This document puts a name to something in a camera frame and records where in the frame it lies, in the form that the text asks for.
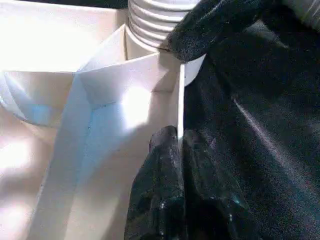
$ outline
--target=white surface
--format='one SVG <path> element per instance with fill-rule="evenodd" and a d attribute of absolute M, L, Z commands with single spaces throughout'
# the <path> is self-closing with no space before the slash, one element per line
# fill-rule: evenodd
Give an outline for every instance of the white surface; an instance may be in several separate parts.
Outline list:
<path fill-rule="evenodd" d="M 0 106 L 1 240 L 24 239 L 52 151 Z"/>
<path fill-rule="evenodd" d="M 151 135 L 167 125 L 183 135 L 184 74 L 178 68 L 168 77 L 161 58 L 76 73 L 29 240 L 123 239 L 131 184 Z"/>
<path fill-rule="evenodd" d="M 2 0 L 1 69 L 74 72 L 126 16 L 124 10 Z"/>
<path fill-rule="evenodd" d="M 73 72 L 126 17 L 126 10 L 0 1 L 0 103 L 28 123 L 57 127 Z"/>

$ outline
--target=black rubber glove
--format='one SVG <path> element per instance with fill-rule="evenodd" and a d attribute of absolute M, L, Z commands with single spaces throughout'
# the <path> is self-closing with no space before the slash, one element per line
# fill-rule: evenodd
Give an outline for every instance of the black rubber glove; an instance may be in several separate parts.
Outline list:
<path fill-rule="evenodd" d="M 320 239 L 320 41 L 279 6 L 212 47 L 185 88 L 200 132 L 263 236 Z"/>
<path fill-rule="evenodd" d="M 262 240 L 239 184 L 206 140 L 186 130 L 183 166 L 190 240 Z"/>
<path fill-rule="evenodd" d="M 252 25 L 275 0 L 202 0 L 168 36 L 170 50 L 182 61 L 194 60 L 229 34 Z"/>
<path fill-rule="evenodd" d="M 125 240 L 186 240 L 185 190 L 177 130 L 167 126 L 150 140 L 134 179 Z"/>

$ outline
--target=white cardboard box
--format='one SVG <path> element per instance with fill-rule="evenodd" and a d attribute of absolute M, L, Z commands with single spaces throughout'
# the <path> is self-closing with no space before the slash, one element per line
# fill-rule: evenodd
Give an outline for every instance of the white cardboard box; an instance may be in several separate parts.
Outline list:
<path fill-rule="evenodd" d="M 27 239 L 123 239 L 151 135 L 182 139 L 185 65 L 140 47 L 123 25 L 75 74 Z"/>
<path fill-rule="evenodd" d="M 58 127 L 73 74 L 126 18 L 125 9 L 0 1 L 0 103 Z"/>

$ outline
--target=black fabric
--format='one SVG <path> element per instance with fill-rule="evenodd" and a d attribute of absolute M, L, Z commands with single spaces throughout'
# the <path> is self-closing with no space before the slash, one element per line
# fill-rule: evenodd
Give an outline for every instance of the black fabric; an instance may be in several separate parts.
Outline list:
<path fill-rule="evenodd" d="M 320 239 L 319 35 L 285 7 L 213 47 L 185 89 L 200 133 L 263 236 Z"/>
<path fill-rule="evenodd" d="M 184 132 L 188 239 L 262 240 L 237 181 L 222 162 L 199 133 Z"/>

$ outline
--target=glove finger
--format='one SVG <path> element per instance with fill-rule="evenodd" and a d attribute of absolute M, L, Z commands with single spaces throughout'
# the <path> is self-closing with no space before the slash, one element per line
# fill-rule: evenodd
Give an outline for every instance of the glove finger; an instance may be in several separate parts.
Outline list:
<path fill-rule="evenodd" d="M 149 154 L 132 184 L 124 239 L 186 239 L 177 129 L 162 128 L 152 135 L 149 146 Z"/>
<path fill-rule="evenodd" d="M 274 0 L 202 0 L 168 36 L 170 50 L 194 60 L 225 36 L 252 25 Z"/>

